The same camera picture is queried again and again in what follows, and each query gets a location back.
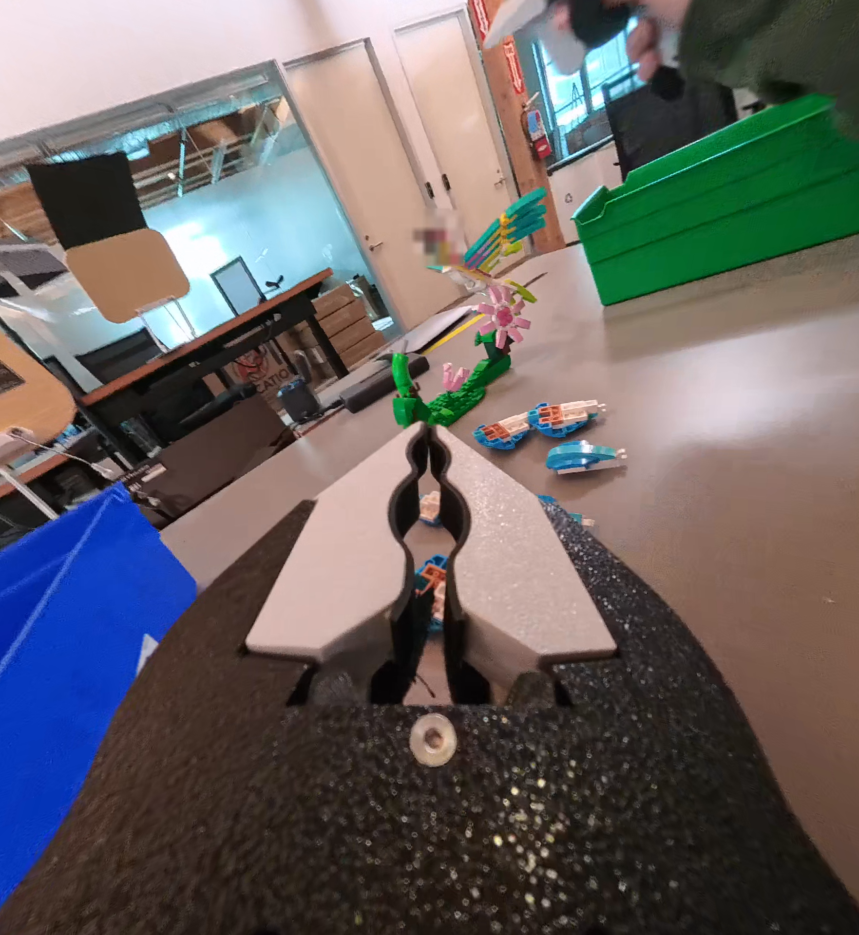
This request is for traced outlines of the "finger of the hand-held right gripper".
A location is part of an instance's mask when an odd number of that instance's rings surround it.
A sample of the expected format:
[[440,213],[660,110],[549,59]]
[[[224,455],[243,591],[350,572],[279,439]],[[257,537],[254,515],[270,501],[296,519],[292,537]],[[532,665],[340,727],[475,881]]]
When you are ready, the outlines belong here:
[[542,18],[549,1],[502,1],[490,19],[483,42],[485,49],[492,49],[512,37],[530,23]]
[[546,52],[556,72],[577,72],[586,59],[586,46],[571,29],[546,23]]

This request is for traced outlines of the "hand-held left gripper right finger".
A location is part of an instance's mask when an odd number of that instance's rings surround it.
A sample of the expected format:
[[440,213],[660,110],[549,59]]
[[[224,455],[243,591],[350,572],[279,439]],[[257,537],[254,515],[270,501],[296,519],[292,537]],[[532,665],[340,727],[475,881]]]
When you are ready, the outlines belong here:
[[440,478],[463,531],[448,595],[479,672],[606,659],[617,646],[540,499],[445,428]]

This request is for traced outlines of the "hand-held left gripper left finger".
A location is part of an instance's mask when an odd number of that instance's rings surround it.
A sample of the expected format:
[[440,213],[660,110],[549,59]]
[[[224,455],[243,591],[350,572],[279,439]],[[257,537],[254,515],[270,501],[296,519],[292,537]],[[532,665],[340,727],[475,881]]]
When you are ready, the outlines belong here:
[[255,654],[318,665],[378,665],[392,652],[391,612],[412,582],[392,506],[419,478],[406,428],[325,488],[248,636]]

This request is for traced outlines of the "person's right forearm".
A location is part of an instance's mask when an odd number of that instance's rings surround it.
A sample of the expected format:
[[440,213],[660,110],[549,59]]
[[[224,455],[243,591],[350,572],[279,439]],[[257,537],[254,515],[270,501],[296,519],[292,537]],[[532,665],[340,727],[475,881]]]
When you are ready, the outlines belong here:
[[859,1],[693,1],[678,49],[687,76],[765,103],[827,96],[859,139]]

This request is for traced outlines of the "lego bird and flower model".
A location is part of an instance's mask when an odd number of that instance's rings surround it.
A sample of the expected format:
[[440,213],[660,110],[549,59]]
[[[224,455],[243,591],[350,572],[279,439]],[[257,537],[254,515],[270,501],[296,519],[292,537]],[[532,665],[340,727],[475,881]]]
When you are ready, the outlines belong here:
[[487,387],[510,368],[511,350],[530,328],[526,310],[537,300],[527,286],[497,277],[495,272],[501,260],[519,251],[525,239],[545,227],[546,198],[544,188],[523,195],[469,246],[455,221],[443,215],[414,233],[423,256],[432,260],[427,268],[473,296],[468,311],[480,318],[475,343],[483,348],[484,356],[472,369],[445,365],[442,392],[424,401],[413,380],[409,357],[393,354],[390,368],[397,394],[392,402],[398,426],[424,423],[450,427],[476,408]]

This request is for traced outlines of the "person's right hand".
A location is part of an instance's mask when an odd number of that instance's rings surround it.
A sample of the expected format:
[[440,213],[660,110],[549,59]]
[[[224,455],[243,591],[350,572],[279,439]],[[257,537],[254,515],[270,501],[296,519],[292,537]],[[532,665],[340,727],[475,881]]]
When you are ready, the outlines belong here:
[[687,15],[689,1],[638,3],[637,22],[626,38],[625,49],[640,81],[649,83],[666,64],[665,53]]

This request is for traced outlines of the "white door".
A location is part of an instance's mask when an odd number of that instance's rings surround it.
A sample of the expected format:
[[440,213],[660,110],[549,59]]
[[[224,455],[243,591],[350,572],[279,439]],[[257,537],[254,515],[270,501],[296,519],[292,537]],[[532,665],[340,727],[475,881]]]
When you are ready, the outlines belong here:
[[462,303],[413,239],[428,204],[369,39],[283,65],[299,121],[342,203],[367,269],[403,331]]
[[503,134],[466,9],[395,30],[404,74],[467,244],[517,198]]

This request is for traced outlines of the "black pouch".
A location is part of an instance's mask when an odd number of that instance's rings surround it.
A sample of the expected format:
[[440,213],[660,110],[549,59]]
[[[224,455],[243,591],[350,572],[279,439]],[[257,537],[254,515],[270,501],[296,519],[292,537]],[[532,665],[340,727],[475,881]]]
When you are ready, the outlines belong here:
[[[340,391],[338,399],[346,411],[350,413],[361,412],[377,401],[398,391],[392,369],[392,362],[396,356],[398,355],[391,353],[379,355],[372,361],[376,368],[372,368],[364,379],[358,380]],[[425,355],[404,354],[401,356],[404,357],[407,372],[412,378],[422,376],[430,368],[428,358]]]

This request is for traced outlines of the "stack of green plastic trays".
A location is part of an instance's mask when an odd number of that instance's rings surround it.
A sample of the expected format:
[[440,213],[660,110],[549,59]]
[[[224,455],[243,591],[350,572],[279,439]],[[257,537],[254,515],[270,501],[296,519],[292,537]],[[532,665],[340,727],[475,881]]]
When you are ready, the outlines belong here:
[[859,233],[859,139],[833,100],[800,97],[595,190],[573,215],[601,303]]

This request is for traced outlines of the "stack of cardboard boxes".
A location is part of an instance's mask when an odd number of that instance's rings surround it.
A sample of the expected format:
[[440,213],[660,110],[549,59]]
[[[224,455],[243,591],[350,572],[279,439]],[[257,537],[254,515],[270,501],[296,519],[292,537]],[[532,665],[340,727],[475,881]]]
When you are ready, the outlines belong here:
[[379,354],[387,345],[367,313],[364,298],[345,283],[312,299],[315,320],[348,370]]

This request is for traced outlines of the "wooden desk with black legs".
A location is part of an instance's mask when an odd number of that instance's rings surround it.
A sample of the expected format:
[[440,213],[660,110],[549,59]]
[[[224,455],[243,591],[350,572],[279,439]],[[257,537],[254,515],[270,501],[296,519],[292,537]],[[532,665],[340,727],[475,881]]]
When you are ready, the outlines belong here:
[[121,453],[141,460],[143,453],[136,444],[117,438],[124,422],[151,411],[168,395],[191,389],[207,375],[302,322],[308,325],[334,374],[348,376],[349,369],[319,323],[313,305],[332,274],[331,268],[323,269],[201,337],[85,394],[77,402],[80,411]]

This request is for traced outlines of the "blue plastic bin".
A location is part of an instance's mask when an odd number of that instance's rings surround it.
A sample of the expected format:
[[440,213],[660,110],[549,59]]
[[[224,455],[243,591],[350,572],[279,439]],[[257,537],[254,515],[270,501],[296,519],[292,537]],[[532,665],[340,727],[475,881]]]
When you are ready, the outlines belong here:
[[197,585],[122,485],[0,552],[0,907]]

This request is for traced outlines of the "dark computer monitor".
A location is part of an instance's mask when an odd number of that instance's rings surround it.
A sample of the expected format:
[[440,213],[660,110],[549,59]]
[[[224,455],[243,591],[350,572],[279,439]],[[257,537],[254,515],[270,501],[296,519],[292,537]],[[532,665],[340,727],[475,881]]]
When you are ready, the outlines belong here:
[[217,268],[211,281],[235,315],[244,314],[263,304],[267,298],[241,256]]

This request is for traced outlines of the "glass office partition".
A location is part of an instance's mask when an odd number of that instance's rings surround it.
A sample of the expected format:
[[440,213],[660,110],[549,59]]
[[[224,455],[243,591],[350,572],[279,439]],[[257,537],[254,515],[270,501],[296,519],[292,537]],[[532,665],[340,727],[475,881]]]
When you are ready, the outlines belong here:
[[234,318],[210,274],[237,256],[267,299],[331,268],[398,335],[338,197],[270,64],[219,76],[0,142],[0,240],[63,258],[26,170],[124,152],[150,228],[190,281],[188,296],[126,323],[106,321],[71,274],[0,280],[0,318],[77,392],[92,391]]

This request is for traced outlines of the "black and tan panel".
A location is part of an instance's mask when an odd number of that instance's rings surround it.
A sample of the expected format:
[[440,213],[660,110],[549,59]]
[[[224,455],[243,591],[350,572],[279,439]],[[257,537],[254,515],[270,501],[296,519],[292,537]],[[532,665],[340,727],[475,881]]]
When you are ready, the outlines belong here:
[[188,296],[176,255],[146,222],[124,152],[26,170],[68,271],[104,319],[126,323]]

